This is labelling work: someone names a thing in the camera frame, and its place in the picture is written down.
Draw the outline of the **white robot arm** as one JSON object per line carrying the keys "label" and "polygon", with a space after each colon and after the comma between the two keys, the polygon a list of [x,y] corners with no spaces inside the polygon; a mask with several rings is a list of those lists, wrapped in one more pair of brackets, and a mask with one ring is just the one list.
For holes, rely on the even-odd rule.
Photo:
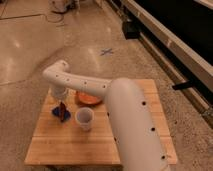
{"label": "white robot arm", "polygon": [[104,102],[123,171],[171,171],[144,91],[132,79],[101,79],[69,70],[69,64],[59,60],[43,71],[52,96],[63,97],[70,88]]}

